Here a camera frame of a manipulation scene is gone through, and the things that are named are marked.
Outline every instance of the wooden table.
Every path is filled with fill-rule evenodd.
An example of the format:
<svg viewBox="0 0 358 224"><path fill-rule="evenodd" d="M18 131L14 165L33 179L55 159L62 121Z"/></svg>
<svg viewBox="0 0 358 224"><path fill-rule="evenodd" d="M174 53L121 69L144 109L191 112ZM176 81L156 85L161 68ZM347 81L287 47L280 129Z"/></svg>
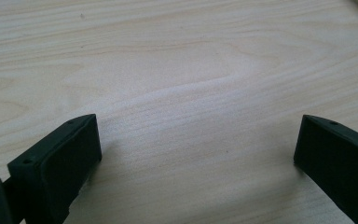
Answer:
<svg viewBox="0 0 358 224"><path fill-rule="evenodd" d="M352 1L0 1L0 177L97 114L65 223L351 223L293 165L303 114L358 131Z"/></svg>

